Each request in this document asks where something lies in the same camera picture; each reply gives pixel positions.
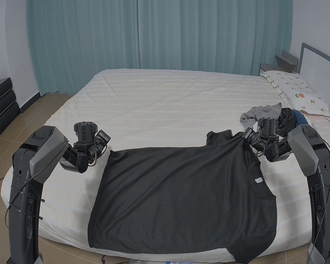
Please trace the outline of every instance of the black t-shirt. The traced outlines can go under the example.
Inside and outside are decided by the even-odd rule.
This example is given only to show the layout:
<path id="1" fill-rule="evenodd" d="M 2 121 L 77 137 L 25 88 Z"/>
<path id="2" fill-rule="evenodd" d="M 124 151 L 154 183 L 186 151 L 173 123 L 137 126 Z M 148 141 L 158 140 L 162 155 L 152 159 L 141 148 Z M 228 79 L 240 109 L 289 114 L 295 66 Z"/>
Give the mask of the black t-shirt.
<path id="1" fill-rule="evenodd" d="M 89 246 L 170 254 L 227 248 L 239 263 L 276 235 L 276 196 L 242 132 L 202 147 L 111 151 L 88 224 Z"/>

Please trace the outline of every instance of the gray towel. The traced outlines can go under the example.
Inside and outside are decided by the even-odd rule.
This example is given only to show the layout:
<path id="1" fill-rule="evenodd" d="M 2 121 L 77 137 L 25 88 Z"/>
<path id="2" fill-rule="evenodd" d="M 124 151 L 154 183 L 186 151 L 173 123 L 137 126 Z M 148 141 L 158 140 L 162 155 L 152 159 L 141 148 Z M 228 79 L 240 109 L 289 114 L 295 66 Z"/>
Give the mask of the gray towel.
<path id="1" fill-rule="evenodd" d="M 253 128 L 255 122 L 263 117 L 278 119 L 281 113 L 281 107 L 281 103 L 275 104 L 273 106 L 268 105 L 265 107 L 253 107 L 248 112 L 242 113 L 240 122 L 246 131 L 248 127 Z"/>

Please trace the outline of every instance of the white bed sheet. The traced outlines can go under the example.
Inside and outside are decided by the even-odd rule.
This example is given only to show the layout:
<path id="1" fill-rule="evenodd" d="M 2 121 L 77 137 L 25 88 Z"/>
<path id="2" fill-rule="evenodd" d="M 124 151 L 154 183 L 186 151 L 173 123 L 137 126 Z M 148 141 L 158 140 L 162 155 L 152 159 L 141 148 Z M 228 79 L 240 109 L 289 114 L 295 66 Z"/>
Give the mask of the white bed sheet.
<path id="1" fill-rule="evenodd" d="M 209 131 L 243 131 L 240 115 L 252 106 L 282 102 L 263 78 L 180 70 L 104 70 L 69 99 L 46 125 L 57 126 L 73 143 L 73 125 L 93 121 L 111 136 L 108 149 L 203 146 Z M 313 126 L 330 144 L 330 122 L 309 115 Z M 154 261 L 229 262 L 226 249 L 187 254 L 124 254 L 88 246 L 87 226 L 108 152 L 84 174 L 58 165 L 44 184 L 39 235 L 50 240 L 112 256 Z M 291 249 L 308 242 L 311 213 L 307 180 L 291 155 L 269 163 L 260 158 L 265 180 L 277 196 L 277 234 L 262 254 Z M 12 168 L 1 188 L 8 205 Z"/>

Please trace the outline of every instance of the blue fabric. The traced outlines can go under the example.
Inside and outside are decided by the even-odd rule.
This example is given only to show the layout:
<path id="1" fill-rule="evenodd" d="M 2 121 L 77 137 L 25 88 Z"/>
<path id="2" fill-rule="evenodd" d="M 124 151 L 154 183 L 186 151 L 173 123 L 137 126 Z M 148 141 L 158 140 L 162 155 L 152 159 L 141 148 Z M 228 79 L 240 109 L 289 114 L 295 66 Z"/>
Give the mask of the blue fabric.
<path id="1" fill-rule="evenodd" d="M 307 120 L 303 116 L 303 114 L 300 111 L 297 111 L 295 109 L 292 110 L 296 116 L 296 126 L 302 125 L 302 124 L 308 124 Z"/>
<path id="2" fill-rule="evenodd" d="M 291 29 L 292 0 L 27 0 L 40 94 L 114 68 L 258 75 Z"/>

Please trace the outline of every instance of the pile of clothes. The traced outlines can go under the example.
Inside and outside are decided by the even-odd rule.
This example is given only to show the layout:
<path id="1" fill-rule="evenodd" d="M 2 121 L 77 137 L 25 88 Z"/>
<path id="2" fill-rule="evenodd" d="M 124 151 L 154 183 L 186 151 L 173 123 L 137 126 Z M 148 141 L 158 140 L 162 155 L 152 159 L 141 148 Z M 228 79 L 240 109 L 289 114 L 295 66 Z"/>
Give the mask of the pile of clothes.
<path id="1" fill-rule="evenodd" d="M 253 126 L 260 118 L 277 119 L 276 134 L 284 138 L 296 126 L 308 124 L 307 119 L 300 111 L 282 108 L 281 103 L 273 106 L 253 107 L 248 112 L 242 113 L 240 122 L 246 131 L 249 127 L 255 129 Z"/>

